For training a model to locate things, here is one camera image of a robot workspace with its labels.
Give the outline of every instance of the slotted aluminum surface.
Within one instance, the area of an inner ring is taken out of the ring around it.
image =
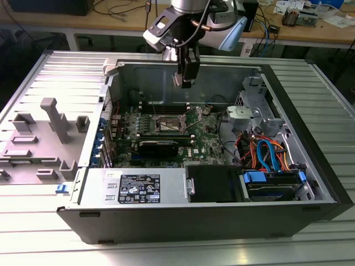
[[[102,65],[106,58],[160,59],[158,55],[90,52],[54,52],[42,56],[8,105],[11,110],[1,121],[0,141],[6,140],[14,129],[9,120],[18,110],[30,111],[35,119],[45,119],[38,108],[44,96],[55,96],[58,110],[67,117],[90,115],[91,104],[97,100],[104,82]],[[272,67],[355,201],[353,110],[317,67],[294,59],[208,57],[215,62],[221,59]],[[0,186],[3,265],[33,261],[45,265],[80,261],[89,265],[124,266],[355,265],[355,208],[330,222],[314,223],[292,238],[87,245],[55,213],[68,200],[66,196],[56,196],[55,188],[55,185]]]

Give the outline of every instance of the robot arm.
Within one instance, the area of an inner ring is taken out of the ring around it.
[[[233,0],[233,4],[237,6],[236,0]],[[143,37],[157,51],[175,49],[177,72],[173,77],[174,83],[182,88],[190,88],[200,67],[199,40],[206,33],[208,39],[212,40],[221,32],[224,37],[228,35],[230,38],[232,30],[233,41],[228,41],[229,47],[226,49],[231,50],[245,24],[246,18],[238,19],[237,9],[223,0],[171,0],[171,6],[154,20]],[[211,41],[207,41],[207,44],[215,47]]]

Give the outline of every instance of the floor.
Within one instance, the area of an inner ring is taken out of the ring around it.
[[[33,32],[30,33],[34,39],[49,36],[46,33]],[[65,37],[59,36],[57,41],[51,44],[50,41],[41,42],[37,45],[31,44],[29,36],[25,33],[18,32],[18,42],[16,44],[2,44],[0,46],[0,110],[4,107],[8,99],[18,88],[22,80],[26,77],[32,66],[36,63],[42,51],[47,49],[55,50],[69,50],[65,41]],[[108,36],[91,35],[91,40],[80,39],[80,48],[84,51],[101,51],[101,52],[146,52],[145,42],[141,37],[115,37],[115,49],[110,47],[110,40]],[[201,47],[201,54],[214,55],[228,55],[239,56],[242,49],[242,43],[239,43],[233,52],[222,52],[208,47]],[[274,48],[267,48],[263,57],[280,58],[302,58],[305,53],[303,47],[288,47],[283,52],[284,46],[276,45]],[[327,48],[311,48],[306,54],[306,59],[313,60],[319,68],[332,80],[335,70],[342,62],[342,58],[346,50],[340,50],[339,53],[333,57],[336,49]],[[355,87],[355,64],[351,64],[342,74],[341,78],[335,83],[336,87],[346,97],[346,99],[353,105],[355,103],[355,94],[351,89]]]

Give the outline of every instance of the power supply label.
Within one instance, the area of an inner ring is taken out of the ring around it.
[[[160,175],[121,175],[118,202],[160,203]]]

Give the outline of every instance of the side panel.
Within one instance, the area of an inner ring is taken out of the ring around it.
[[[305,122],[303,122],[301,116],[297,112],[281,83],[273,73],[271,67],[269,65],[263,65],[262,71],[266,75],[267,80],[270,83],[273,92],[275,93],[277,101],[281,105],[280,107],[283,108],[284,112],[286,113],[287,118],[289,119],[293,129],[296,131],[298,138],[300,139],[317,172],[325,183],[329,193],[337,202],[338,207],[334,209],[333,212],[323,217],[323,219],[333,219],[339,214],[351,208],[353,206],[353,202],[340,183],[337,175],[328,163],[326,157],[319,148]]]
[[[332,204],[91,211],[58,208],[57,213],[84,242],[98,244],[291,237],[333,208]]]

